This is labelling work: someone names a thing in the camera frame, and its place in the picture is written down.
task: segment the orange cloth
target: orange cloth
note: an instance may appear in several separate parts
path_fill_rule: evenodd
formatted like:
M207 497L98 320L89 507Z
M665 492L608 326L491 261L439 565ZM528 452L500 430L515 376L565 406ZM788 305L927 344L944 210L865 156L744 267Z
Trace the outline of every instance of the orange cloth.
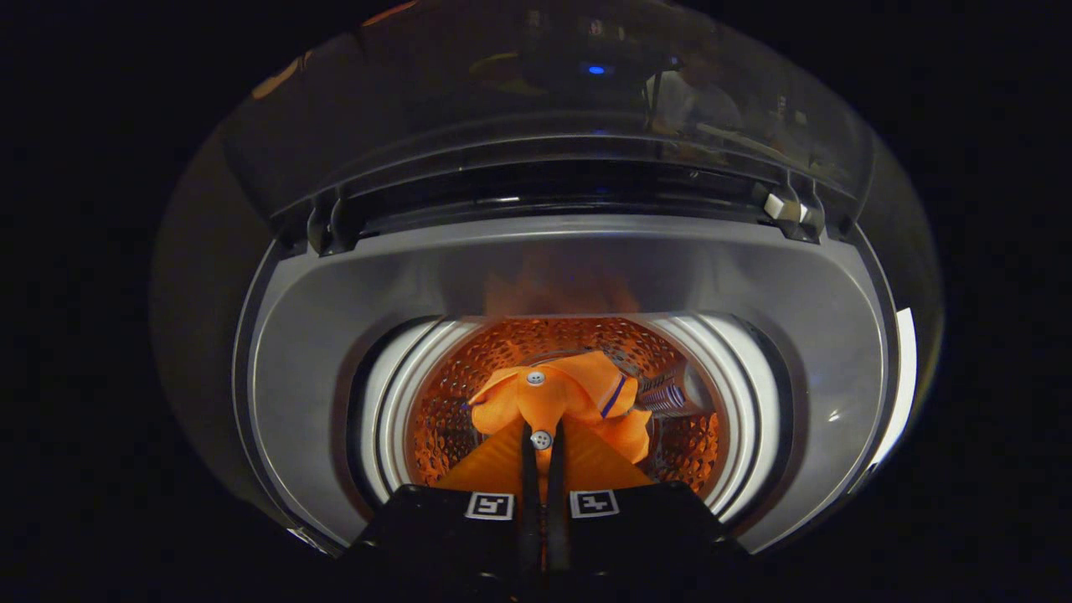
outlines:
M530 377L533 373L542 373L544 379L538 383L532 383ZM532 430L547 431L555 437L559 420L565 420L575 424L576 428L582 429L584 435L596 436L595 440L600 440L599 450L601 453L586 452L584 446L587 443L574 444L567 439L567 459L574 454L596 454L597 458L606 460L606 452L616 453L614 456L626 461L632 472L625 471L627 475L639 474L638 469L631 464L639 462L649 452L647 421L652 413L632 409L637 397L637 380L619 371L614 363L602 352L590 352L578 356L570 356L549 362L537 367L512 367L496 370L492 373L488 382L470 400L473 407L473 426L485 435L492 436L487 442L481 444L450 471L443 480L441 487L453 489L477 489L470 488L474 484L483 483L490 480L491 483L500 487L509 487L508 490L486 490L486 491L513 491L520 489L520 456L519 453L509 453L508 464L517 468L519 476L517 484L506 477L491 477L490 474L497 474L504 465L503 456L506 452L498 451L506 439L519 441L521 433L521 423L519 417L528 423ZM509 429L509 436L496 440L500 433ZM582 436L582 442L591 442L592 438ZM489 446L489 451L481 451ZM478 461L468 462L473 457ZM546 499L547 475L551 466L551 448L536 451L536 468L539 471L540 498ZM489 473L486 479L474 476L474 472L485 471ZM598 469L593 469L592 474L584 477L591 481L597 477ZM644 483L650 483L643 477Z
M646 486L644 473L608 445L586 425L566 417L566 491ZM477 446L437 484L448 490L512 494L523 503L521 435L524 423L510 423ZM547 500L547 474L539 476L540 500Z
M435 484L437 488L512 494L521 499L521 433L517 418L461 459Z

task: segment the washing machine lid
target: washing machine lid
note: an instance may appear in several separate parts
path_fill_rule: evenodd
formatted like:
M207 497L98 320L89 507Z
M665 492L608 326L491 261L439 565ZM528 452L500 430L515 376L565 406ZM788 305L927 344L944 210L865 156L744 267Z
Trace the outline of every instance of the washing machine lid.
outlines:
M674 128L689 139L680 139L653 123L690 56L718 65L712 93L738 115L684 115ZM298 57L222 132L232 170L287 241L318 239L331 220L342 236L377 214L463 201L376 195L402 182L562 160L687 165L771 186L805 176L791 188L818 187L838 239L860 214L876 157L860 117L770 48L705 15L638 1L421 0ZM321 233L308 232L314 211Z

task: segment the white plastic rim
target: white plastic rim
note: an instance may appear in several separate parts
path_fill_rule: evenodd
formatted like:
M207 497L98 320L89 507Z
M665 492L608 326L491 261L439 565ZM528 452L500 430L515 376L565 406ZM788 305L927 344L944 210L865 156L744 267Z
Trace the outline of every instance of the white plastic rim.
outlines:
M719 455L725 456L704 503L726 523L770 476L778 448L780 411L770 362L735 319L715 314L622 315L658 333L683 352L723 399ZM413 483L407 421L440 361L491 321L429 321L399 334L376 358L364 386L361 466L381 503Z

